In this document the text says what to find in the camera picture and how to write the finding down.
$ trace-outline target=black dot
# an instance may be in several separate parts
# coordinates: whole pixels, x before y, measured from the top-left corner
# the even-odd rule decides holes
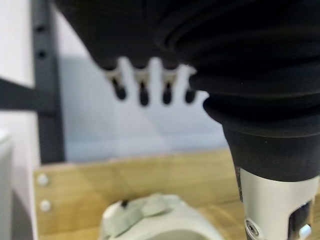
[[[35,31],[37,32],[37,33],[43,33],[44,31],[45,31],[45,26],[44,25],[39,25],[39,26],[37,26],[36,28],[35,28]]]
[[[37,53],[39,59],[44,59],[47,56],[47,52],[45,50],[40,50]]]

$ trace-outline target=black metal post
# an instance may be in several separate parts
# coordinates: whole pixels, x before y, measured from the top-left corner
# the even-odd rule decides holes
[[[38,112],[42,164],[65,161],[55,24],[50,0],[32,0],[35,86],[53,97],[54,113]]]

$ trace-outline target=screw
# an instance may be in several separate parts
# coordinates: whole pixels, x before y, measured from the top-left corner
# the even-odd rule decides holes
[[[256,229],[256,227],[250,222],[250,221],[245,221],[246,223],[246,227],[247,229],[255,236],[259,236],[259,232],[258,230]]]
[[[40,202],[40,209],[42,212],[44,213],[50,212],[51,208],[52,208],[52,204],[49,200],[42,200]]]
[[[47,185],[49,184],[49,178],[48,178],[48,176],[47,176],[46,174],[44,174],[44,173],[41,173],[41,174],[37,177],[36,181],[37,181],[37,183],[38,183],[40,186],[42,186],[42,187],[47,186]]]

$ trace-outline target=black bellows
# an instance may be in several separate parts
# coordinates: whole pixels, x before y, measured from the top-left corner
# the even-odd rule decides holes
[[[209,93],[237,167],[279,181],[319,174],[319,0],[56,3],[102,68],[118,55],[195,67],[190,85]]]

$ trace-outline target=white wall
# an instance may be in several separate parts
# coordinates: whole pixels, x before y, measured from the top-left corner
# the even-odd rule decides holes
[[[225,147],[221,125],[207,116],[199,92],[184,103],[189,70],[179,69],[173,103],[162,102],[160,62],[151,62],[150,105],[138,102],[133,69],[121,62],[128,98],[118,101],[103,72],[61,14],[57,14],[66,154],[72,162]]]
[[[0,1],[0,77],[32,87],[31,19],[29,0]],[[0,128],[14,141],[13,239],[32,239],[30,214],[31,174],[39,162],[36,115],[32,112],[0,112]]]

